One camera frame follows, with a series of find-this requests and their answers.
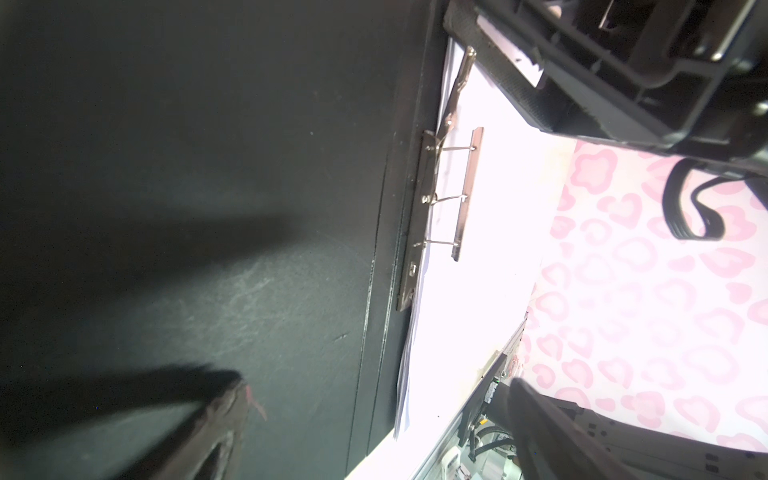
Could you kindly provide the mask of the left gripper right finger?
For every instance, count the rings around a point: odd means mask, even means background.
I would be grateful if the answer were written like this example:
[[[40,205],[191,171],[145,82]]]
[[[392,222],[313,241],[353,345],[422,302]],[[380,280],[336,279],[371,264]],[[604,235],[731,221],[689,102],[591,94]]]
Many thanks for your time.
[[[515,378],[509,428],[525,479],[628,479],[630,472],[551,400]]]

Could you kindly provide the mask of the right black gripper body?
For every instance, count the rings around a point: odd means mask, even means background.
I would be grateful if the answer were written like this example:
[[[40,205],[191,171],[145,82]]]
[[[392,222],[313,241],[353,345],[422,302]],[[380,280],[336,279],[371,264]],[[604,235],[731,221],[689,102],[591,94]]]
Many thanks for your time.
[[[556,135],[767,172],[763,1],[478,1],[542,71],[506,93]]]

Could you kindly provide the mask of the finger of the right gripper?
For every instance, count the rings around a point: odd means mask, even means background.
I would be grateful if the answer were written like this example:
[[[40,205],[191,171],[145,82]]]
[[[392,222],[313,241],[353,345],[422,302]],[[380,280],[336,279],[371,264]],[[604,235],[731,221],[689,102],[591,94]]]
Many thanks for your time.
[[[444,17],[445,30],[464,47],[472,47],[481,69],[499,87],[509,103],[532,127],[563,135],[560,123],[573,102],[547,75],[532,85],[501,48],[478,25],[480,15],[472,1],[450,1]]]

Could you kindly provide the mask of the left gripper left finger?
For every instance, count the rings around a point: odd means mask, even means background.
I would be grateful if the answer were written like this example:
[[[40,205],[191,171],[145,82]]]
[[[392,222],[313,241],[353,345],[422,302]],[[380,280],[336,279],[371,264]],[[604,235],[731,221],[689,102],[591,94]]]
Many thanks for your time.
[[[235,478],[249,414],[246,387],[241,378],[230,382],[153,451],[117,477]]]

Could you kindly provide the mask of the paper sheet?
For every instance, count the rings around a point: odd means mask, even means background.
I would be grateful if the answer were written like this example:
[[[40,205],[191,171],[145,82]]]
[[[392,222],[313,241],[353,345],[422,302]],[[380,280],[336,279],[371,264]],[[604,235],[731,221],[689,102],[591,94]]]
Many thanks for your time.
[[[442,90],[463,81],[426,136],[409,334],[394,435],[438,428],[522,324],[575,149],[530,126],[464,49],[448,46]]]

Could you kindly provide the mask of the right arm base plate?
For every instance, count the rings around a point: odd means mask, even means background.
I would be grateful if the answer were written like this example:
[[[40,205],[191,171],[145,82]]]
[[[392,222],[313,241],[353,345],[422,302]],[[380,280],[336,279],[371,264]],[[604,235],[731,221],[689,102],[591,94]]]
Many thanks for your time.
[[[471,436],[472,426],[476,423],[485,404],[490,402],[499,383],[501,372],[507,364],[507,355],[500,353],[496,359],[486,369],[464,405],[460,415],[460,422],[457,430],[458,446],[464,447]]]

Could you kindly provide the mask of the red folder black inside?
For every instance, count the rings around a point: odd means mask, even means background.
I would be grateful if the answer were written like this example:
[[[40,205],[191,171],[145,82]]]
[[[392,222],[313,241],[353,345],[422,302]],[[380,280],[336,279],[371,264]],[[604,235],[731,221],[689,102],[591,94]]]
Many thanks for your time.
[[[1,5],[1,475],[145,479],[231,382],[236,479],[390,432],[442,1]]]

